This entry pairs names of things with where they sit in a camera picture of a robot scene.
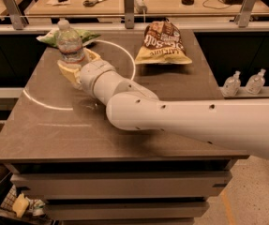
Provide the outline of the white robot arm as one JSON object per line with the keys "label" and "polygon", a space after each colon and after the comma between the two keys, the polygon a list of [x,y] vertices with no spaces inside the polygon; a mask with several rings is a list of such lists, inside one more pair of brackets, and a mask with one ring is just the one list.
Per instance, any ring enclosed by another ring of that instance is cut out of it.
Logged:
{"label": "white robot arm", "polygon": [[106,106],[123,130],[164,130],[269,159],[269,98],[164,101],[96,58],[88,64],[57,62],[62,74]]}

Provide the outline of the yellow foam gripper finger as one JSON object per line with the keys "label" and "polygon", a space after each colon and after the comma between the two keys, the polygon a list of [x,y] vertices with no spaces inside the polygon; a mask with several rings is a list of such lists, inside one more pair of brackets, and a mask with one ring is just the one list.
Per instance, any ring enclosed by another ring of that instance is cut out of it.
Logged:
{"label": "yellow foam gripper finger", "polygon": [[82,85],[80,82],[80,71],[82,66],[79,64],[70,64],[66,63],[65,61],[58,60],[57,66],[59,67],[59,70],[61,71],[62,75],[70,81],[71,85],[78,89],[82,89]]}
{"label": "yellow foam gripper finger", "polygon": [[96,52],[93,52],[87,48],[84,48],[83,49],[84,51],[84,54],[85,54],[85,58],[84,58],[84,61],[86,63],[89,63],[89,62],[92,62],[92,61],[96,61],[100,58],[100,55]]}

